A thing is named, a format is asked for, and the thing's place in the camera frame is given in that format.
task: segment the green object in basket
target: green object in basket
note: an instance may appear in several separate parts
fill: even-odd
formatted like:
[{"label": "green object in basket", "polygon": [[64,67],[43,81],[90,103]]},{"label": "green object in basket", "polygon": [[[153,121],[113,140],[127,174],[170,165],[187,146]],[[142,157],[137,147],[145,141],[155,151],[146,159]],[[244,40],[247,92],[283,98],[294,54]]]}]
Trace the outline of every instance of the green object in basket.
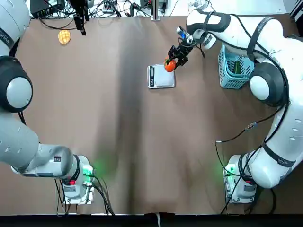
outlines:
[{"label": "green object in basket", "polygon": [[241,74],[240,62],[235,61],[235,66],[233,67],[233,73]]}]

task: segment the green led light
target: green led light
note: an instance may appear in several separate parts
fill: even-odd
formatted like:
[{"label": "green led light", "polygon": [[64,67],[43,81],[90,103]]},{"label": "green led light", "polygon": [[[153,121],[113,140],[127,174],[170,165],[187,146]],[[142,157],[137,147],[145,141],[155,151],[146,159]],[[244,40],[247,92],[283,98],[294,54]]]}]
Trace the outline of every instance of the green led light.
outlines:
[{"label": "green led light", "polygon": [[230,172],[233,172],[233,170],[235,169],[236,165],[235,164],[228,164],[226,166],[226,169]]}]

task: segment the table surface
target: table surface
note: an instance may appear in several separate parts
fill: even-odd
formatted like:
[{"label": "table surface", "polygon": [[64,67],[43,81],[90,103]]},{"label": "table surface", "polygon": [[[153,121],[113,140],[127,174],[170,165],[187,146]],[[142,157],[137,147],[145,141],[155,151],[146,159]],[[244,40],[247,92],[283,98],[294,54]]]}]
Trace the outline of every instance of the table surface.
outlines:
[{"label": "table surface", "polygon": [[[296,33],[288,15],[277,18],[285,35]],[[62,144],[87,156],[107,181],[116,213],[220,212],[223,175],[214,141],[230,138],[274,111],[247,86],[220,87],[219,42],[205,59],[198,49],[190,53],[188,63],[176,70],[175,88],[147,88],[147,66],[163,62],[178,44],[176,27],[185,21],[93,19],[86,24],[87,36],[71,31],[70,43],[62,46],[58,31],[32,20],[18,47],[17,57],[34,85],[32,103],[24,112],[28,126],[42,143]],[[219,147],[224,161],[254,149],[270,125]],[[1,214],[55,212],[52,179],[15,175],[6,165],[0,171]],[[303,188],[295,180],[298,174],[294,171],[277,187],[277,196],[283,193],[278,212],[298,212],[297,195]],[[292,182],[296,187],[289,187]],[[260,210],[270,210],[270,196],[260,203]],[[283,210],[288,203],[290,209]],[[102,204],[95,193],[93,205],[79,206],[78,212],[103,213]],[[243,212],[241,205],[231,209]]]}]

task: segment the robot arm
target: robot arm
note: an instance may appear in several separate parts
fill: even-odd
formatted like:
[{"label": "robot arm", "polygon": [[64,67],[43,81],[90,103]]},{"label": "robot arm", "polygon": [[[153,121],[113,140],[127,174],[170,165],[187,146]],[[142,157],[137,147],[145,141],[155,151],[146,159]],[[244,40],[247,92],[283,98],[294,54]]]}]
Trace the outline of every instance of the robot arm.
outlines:
[{"label": "robot arm", "polygon": [[92,191],[85,184],[93,168],[84,156],[61,145],[39,143],[38,136],[13,113],[28,107],[33,85],[17,58],[9,56],[30,21],[24,1],[0,0],[0,161],[23,176],[53,177],[64,184],[68,203],[87,203]]},{"label": "robot arm", "polygon": [[[300,92],[303,71],[298,67],[303,43],[283,37],[282,25],[272,18],[237,17],[200,9],[188,16],[186,31],[180,32],[178,28],[177,32],[183,45],[193,48],[202,44],[202,49],[207,50],[219,40],[229,51],[259,62],[250,75],[250,89],[261,102],[279,107],[266,141],[270,139],[257,151],[231,157],[226,169],[235,175],[224,172],[228,176],[224,179],[231,202],[252,202],[256,184],[263,188],[276,186],[303,159],[303,95]],[[189,53],[180,53],[179,49],[171,48],[165,65],[176,56],[187,58]],[[281,69],[288,80],[287,86]]]}]

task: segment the digital scale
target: digital scale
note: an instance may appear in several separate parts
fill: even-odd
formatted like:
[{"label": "digital scale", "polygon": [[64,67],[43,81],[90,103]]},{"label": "digital scale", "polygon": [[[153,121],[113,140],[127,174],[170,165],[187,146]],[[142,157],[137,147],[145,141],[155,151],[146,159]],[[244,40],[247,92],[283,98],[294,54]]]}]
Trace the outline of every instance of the digital scale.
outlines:
[{"label": "digital scale", "polygon": [[175,84],[175,72],[167,72],[163,64],[147,67],[148,88],[171,88],[175,87]]}]

